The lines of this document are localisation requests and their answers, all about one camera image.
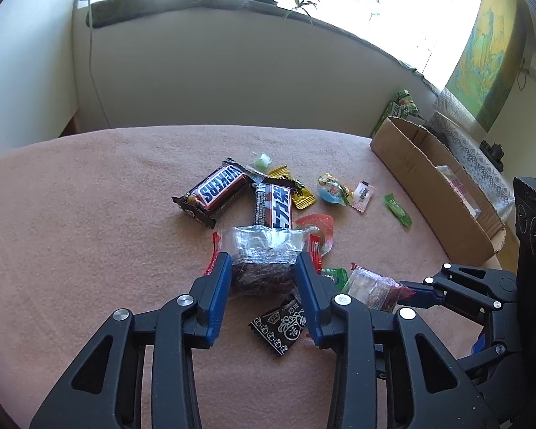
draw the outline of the pink tablecloth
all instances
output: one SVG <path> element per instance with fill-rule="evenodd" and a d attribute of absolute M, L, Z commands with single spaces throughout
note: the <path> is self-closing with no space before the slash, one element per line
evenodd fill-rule
<path fill-rule="evenodd" d="M 446 261 L 366 138 L 198 125 L 100 131 L 14 150 L 0 161 L 0 402 L 22 429 L 113 310 L 157 309 L 190 289 L 209 263 L 212 231 L 182 213 L 171 196 L 189 190 L 224 158 L 248 162 L 253 152 L 288 164 L 314 191 L 324 172 L 378 187 L 364 215 L 321 202 L 301 213 L 335 218 L 334 247 L 324 265 L 348 268 L 354 261 L 395 279 L 421 281 Z M 384 207 L 382 197 L 391 192 L 413 219 L 410 230 Z M 252 191 L 241 195 L 217 227 L 251 224 L 253 204 Z M 247 328 L 277 303 L 230 300 L 216 345 L 195 352 L 204 428 L 325 428 L 334 353 L 303 336 L 284 357 L 274 357 Z M 478 326 L 443 308 L 420 314 L 453 354 L 468 354 Z M 143 412 L 148 427 L 147 390 Z"/>

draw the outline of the blue gripper pad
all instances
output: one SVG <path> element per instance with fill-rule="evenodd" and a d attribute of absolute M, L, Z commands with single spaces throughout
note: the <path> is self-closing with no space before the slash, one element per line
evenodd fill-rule
<path fill-rule="evenodd" d="M 296 283 L 310 336 L 317 346 L 325 347 L 324 339 L 329 335 L 327 329 L 332 319 L 330 301 L 333 294 L 339 292 L 332 280 L 316 273 L 310 255 L 306 252 L 300 253 L 296 259 Z"/>
<path fill-rule="evenodd" d="M 228 253 L 219 253 L 212 272 L 193 283 L 190 295 L 197 303 L 196 317 L 188 319 L 184 333 L 192 336 L 194 348 L 210 348 L 220 334 L 226 301 L 232 282 L 232 261 Z"/>

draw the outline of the cardboard box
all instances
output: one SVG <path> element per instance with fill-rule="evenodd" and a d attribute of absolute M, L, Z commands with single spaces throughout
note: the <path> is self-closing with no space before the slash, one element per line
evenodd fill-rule
<path fill-rule="evenodd" d="M 503 246 L 504 224 L 482 190 L 447 148 L 419 125 L 389 118 L 372 140 L 373 152 L 421 211 L 452 263 L 480 266 Z M 475 219 L 435 168 L 446 164 L 475 199 Z"/>

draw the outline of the green snack bag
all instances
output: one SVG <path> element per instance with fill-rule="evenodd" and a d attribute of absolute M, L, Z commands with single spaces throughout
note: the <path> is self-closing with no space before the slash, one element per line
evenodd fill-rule
<path fill-rule="evenodd" d="M 347 271 L 343 268 L 322 269 L 322 276 L 329 277 L 333 280 L 339 291 L 343 289 L 343 286 L 347 282 Z"/>
<path fill-rule="evenodd" d="M 390 193 L 389 195 L 384 196 L 383 199 L 385 200 L 387 207 L 391 210 L 399 222 L 405 227 L 411 227 L 413 221 L 411 221 L 407 211 L 405 211 L 403 207 L 395 201 L 393 194 Z"/>

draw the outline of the green package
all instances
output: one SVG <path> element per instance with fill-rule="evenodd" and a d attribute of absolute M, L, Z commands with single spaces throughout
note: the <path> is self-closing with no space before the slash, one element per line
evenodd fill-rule
<path fill-rule="evenodd" d="M 411 227 L 413 221 L 411 221 L 407 211 L 405 211 L 403 207 L 395 201 L 393 194 L 390 193 L 389 195 L 384 196 L 383 199 L 385 200 L 387 207 L 391 210 L 399 222 L 405 227 Z"/>
<path fill-rule="evenodd" d="M 343 286 L 347 282 L 347 271 L 343 268 L 322 269 L 322 276 L 333 280 L 339 291 L 343 289 Z"/>

